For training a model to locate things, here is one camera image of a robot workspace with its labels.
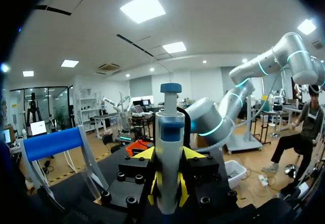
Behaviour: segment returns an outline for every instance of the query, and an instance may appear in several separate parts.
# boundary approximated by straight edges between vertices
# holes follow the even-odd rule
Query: square ceiling panel light
[[[166,14],[158,0],[133,0],[122,6],[120,10],[136,23]]]
[[[163,45],[162,47],[170,54],[186,50],[186,47],[183,42],[176,42],[173,44]]]
[[[33,77],[34,71],[23,71],[22,74],[24,77]]]
[[[316,26],[313,24],[311,20],[306,19],[298,26],[297,29],[303,32],[305,35],[309,35],[311,32],[313,32],[316,29]]]
[[[74,68],[79,62],[77,60],[64,60],[61,67],[63,68]]]

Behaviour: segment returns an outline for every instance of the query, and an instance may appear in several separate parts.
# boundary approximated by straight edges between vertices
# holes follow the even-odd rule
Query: computer monitor
[[[11,143],[10,130],[9,130],[9,129],[3,130],[3,131],[2,131],[2,134],[3,134],[3,141],[4,141],[6,144]]]
[[[45,121],[37,121],[30,124],[31,135],[46,134]]]
[[[143,112],[142,107],[139,106],[139,105],[134,106],[134,109],[135,109],[135,111],[136,111],[137,113],[141,113],[141,112]]]
[[[143,100],[142,101],[144,106],[149,106],[150,105],[150,100]]]
[[[143,106],[143,101],[133,101],[134,106]]]

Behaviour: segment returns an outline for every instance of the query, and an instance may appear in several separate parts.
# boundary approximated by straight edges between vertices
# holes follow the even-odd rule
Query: air conditioner vent
[[[104,75],[104,76],[106,76],[106,75],[107,75],[106,73],[103,73],[103,72],[98,72],[98,71],[96,71],[96,72],[95,72],[95,74],[96,74],[96,75]]]
[[[98,69],[102,71],[114,71],[119,68],[120,68],[119,65],[111,63],[111,64],[103,64]]]
[[[314,42],[311,43],[311,45],[317,50],[324,47],[323,43],[320,40],[315,40]]]

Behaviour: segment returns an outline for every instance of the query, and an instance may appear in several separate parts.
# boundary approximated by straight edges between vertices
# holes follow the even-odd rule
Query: orange object
[[[137,140],[136,142],[130,144],[125,149],[128,152],[128,154],[130,155],[130,157],[132,157],[133,156],[132,149],[136,148],[136,149],[146,150],[146,149],[148,149],[148,146],[146,146],[148,143],[150,143],[150,142],[145,142],[140,139],[140,140]]]

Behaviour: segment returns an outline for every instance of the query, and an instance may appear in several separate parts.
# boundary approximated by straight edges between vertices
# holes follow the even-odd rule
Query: power strip
[[[269,185],[268,179],[265,176],[259,175],[258,179],[259,179],[259,181],[260,181],[260,183],[262,184],[263,187]]]

